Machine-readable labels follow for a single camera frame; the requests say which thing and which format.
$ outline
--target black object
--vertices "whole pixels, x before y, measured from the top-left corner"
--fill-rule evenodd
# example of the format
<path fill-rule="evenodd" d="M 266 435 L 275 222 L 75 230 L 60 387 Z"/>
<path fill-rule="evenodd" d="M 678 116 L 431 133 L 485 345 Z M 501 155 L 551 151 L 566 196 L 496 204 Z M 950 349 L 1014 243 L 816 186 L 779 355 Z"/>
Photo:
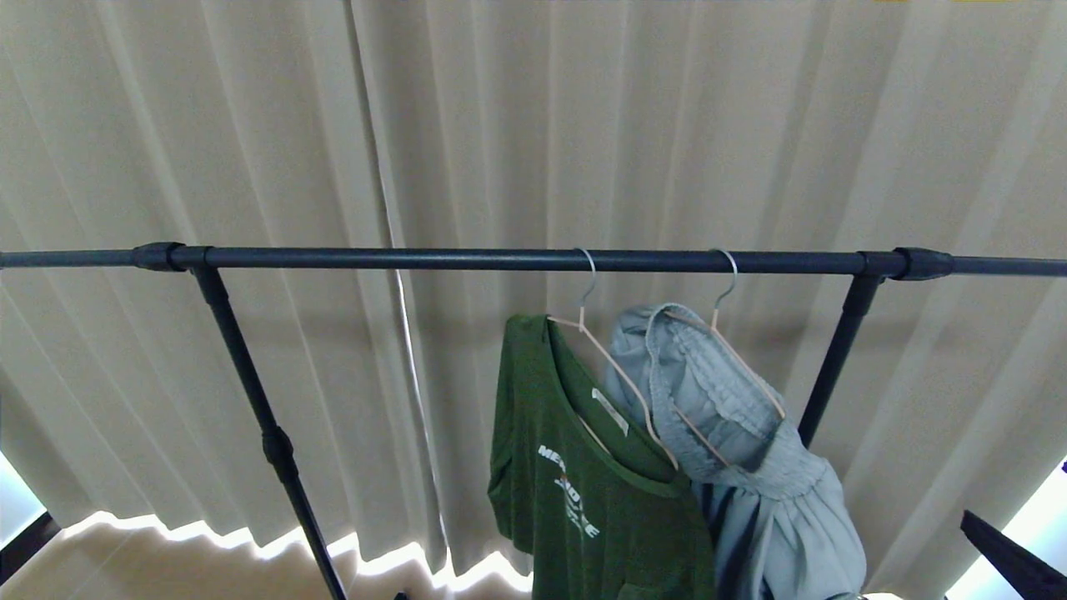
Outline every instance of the black object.
<path fill-rule="evenodd" d="M 1067 599 L 1067 577 L 974 512 L 964 511 L 959 528 L 1023 600 Z"/>
<path fill-rule="evenodd" d="M 15 539 L 7 542 L 7 546 L 0 549 L 0 585 L 11 579 L 15 571 L 19 570 L 60 531 L 60 526 L 55 524 L 55 521 L 52 521 L 52 516 L 45 512 L 15 536 Z"/>
<path fill-rule="evenodd" d="M 730 260 L 719 252 L 595 250 L 590 254 L 600 271 L 726 273 L 733 270 Z M 799 430 L 805 445 L 811 443 L 818 429 L 863 316 L 885 279 L 923 281 L 949 274 L 1067 277 L 1067 259 L 953 256 L 922 248 L 897 248 L 892 252 L 732 254 L 737 271 L 743 273 L 854 275 L 841 320 L 800 421 Z M 345 598 L 345 593 L 300 483 L 292 444 L 271 412 L 218 269 L 587 271 L 589 263 L 585 254 L 574 250 L 216 248 L 178 242 L 154 242 L 130 250 L 0 252 L 0 269 L 31 267 L 139 267 L 154 271 L 193 271 L 259 422 L 264 433 L 264 453 L 285 486 L 331 595 L 340 600 Z"/>
<path fill-rule="evenodd" d="M 226 294 L 226 286 L 222 282 L 217 269 L 205 267 L 193 269 L 196 283 L 200 284 L 204 300 L 211 306 L 214 320 L 219 325 L 219 331 L 226 343 L 229 358 L 234 362 L 234 368 L 241 378 L 241 385 L 249 396 L 249 404 L 252 412 L 259 422 L 259 429 L 262 431 L 264 454 L 267 462 L 274 467 L 278 480 L 285 486 L 285 493 L 289 495 L 292 509 L 297 512 L 300 526 L 307 536 L 307 543 L 312 547 L 312 554 L 319 565 L 319 571 L 330 589 L 330 596 L 334 600 L 345 600 L 345 588 L 340 584 L 337 571 L 330 562 L 330 553 L 327 552 L 325 540 L 322 539 L 322 532 L 315 520 L 315 511 L 307 502 L 307 494 L 304 493 L 304 486 L 300 483 L 300 472 L 297 469 L 297 461 L 292 458 L 292 443 L 285 431 L 278 427 L 271 411 L 270 402 L 267 401 L 267 393 L 264 392 L 259 375 L 256 373 L 256 365 L 252 362 L 249 347 L 241 335 L 241 328 L 237 325 L 237 317 L 229 304 L 229 296 Z"/>

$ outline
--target shirt tag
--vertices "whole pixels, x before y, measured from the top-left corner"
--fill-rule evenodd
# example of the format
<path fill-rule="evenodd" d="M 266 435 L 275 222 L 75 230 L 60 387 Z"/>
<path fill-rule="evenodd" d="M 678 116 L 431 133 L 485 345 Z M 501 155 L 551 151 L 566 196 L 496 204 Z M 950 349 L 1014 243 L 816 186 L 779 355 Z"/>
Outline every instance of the shirt tag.
<path fill-rule="evenodd" d="M 605 396 L 596 388 L 593 388 L 593 398 L 595 398 L 596 401 L 599 401 L 601 404 L 601 406 L 604 407 L 604 410 L 607 411 L 607 413 L 611 416 L 611 419 L 615 420 L 616 425 L 618 425 L 619 428 L 622 429 L 622 435 L 623 436 L 628 436 L 630 435 L 630 423 L 626 423 L 626 420 L 623 419 L 621 414 L 619 414 L 619 411 L 615 409 L 615 405 L 612 405 L 607 399 L 607 396 Z"/>

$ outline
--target rack support pole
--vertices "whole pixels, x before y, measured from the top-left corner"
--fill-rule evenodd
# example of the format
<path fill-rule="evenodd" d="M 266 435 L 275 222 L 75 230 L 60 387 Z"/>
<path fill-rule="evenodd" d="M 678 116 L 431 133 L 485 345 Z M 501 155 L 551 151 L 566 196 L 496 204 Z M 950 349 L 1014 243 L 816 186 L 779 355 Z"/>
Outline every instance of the rack support pole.
<path fill-rule="evenodd" d="M 805 447 L 811 445 L 815 431 L 818 429 L 818 422 L 823 420 L 826 406 L 830 402 L 830 395 L 833 394 L 833 386 L 838 383 L 841 369 L 845 366 L 848 352 L 853 348 L 856 333 L 860 330 L 863 317 L 871 310 L 874 302 L 874 295 L 878 291 L 878 286 L 885 278 L 881 275 L 856 275 L 848 286 L 848 295 L 841 307 L 841 319 L 838 328 L 830 340 L 830 346 L 826 349 L 826 358 L 823 366 L 818 369 L 818 377 L 815 385 L 811 390 L 811 397 L 808 399 L 808 407 L 805 408 L 803 416 L 800 419 L 800 441 Z"/>
<path fill-rule="evenodd" d="M 234 309 L 229 304 L 229 295 L 219 275 L 218 269 L 213 267 L 197 267 L 192 269 L 196 283 L 200 284 L 204 300 L 211 307 L 214 320 L 219 325 L 219 332 L 226 343 L 229 358 L 234 362 L 234 368 L 241 378 L 244 393 L 249 397 L 252 412 L 259 422 L 259 429 L 262 431 L 264 454 L 267 461 L 274 467 L 277 478 L 285 486 L 285 492 L 289 495 L 292 509 L 297 512 L 300 526 L 307 536 L 307 543 L 312 547 L 312 554 L 319 566 L 322 579 L 330 589 L 333 600 L 347 600 L 345 588 L 341 586 L 337 571 L 334 570 L 333 563 L 330 562 L 330 554 L 327 552 L 325 541 L 322 539 L 322 532 L 315 520 L 312 505 L 304 493 L 304 486 L 300 483 L 300 473 L 297 470 L 297 461 L 292 458 L 292 443 L 289 437 L 277 425 L 274 413 L 267 401 L 267 393 L 264 391 L 259 375 L 256 373 L 255 363 L 252 362 L 252 354 L 244 343 L 244 336 L 237 323 Z"/>

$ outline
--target clothing rack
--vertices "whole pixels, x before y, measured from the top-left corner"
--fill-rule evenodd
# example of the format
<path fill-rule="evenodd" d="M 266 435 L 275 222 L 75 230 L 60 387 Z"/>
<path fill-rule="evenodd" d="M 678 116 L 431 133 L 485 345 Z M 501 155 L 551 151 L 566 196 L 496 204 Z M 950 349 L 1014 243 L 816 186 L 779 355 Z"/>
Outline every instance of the clothing rack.
<path fill-rule="evenodd" d="M 732 272 L 727 256 L 706 251 L 590 251 L 600 271 Z M 892 252 L 731 252 L 737 272 L 853 275 L 841 319 L 830 340 L 811 397 L 800 420 L 800 438 L 811 444 L 853 341 L 887 279 L 924 281 L 951 274 L 1067 277 L 1067 259 L 953 256 L 922 248 Z M 154 242 L 129 250 L 0 252 L 0 269 L 39 267 L 138 267 L 191 271 L 229 351 L 234 367 L 262 431 L 262 448 L 285 487 L 307 536 L 315 562 L 334 600 L 345 600 L 325 541 L 293 460 L 292 443 L 277 425 L 255 363 L 229 303 L 219 269 L 410 269 L 496 271 L 587 271 L 589 262 L 573 250 L 421 250 L 355 248 L 216 248 Z"/>

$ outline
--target curtain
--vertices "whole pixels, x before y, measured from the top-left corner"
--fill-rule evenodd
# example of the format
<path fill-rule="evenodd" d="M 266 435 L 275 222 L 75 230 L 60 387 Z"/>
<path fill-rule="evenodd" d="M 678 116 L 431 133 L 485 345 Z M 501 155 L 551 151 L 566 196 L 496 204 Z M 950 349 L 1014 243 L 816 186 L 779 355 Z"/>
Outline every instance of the curtain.
<path fill-rule="evenodd" d="M 1067 255 L 1055 3 L 3 0 L 0 35 L 4 250 Z M 329 539 L 525 566 L 484 496 L 500 334 L 573 316 L 587 274 L 223 274 Z M 60 522 L 296 526 L 188 277 L 2 277 L 3 452 Z M 728 284 L 604 274 L 589 319 L 710 314 Z M 743 275 L 724 301 L 793 420 L 847 285 Z M 1067 454 L 1064 314 L 1050 280 L 882 286 L 813 444 L 870 589 L 942 594 L 975 556 L 961 510 L 1006 521 Z"/>

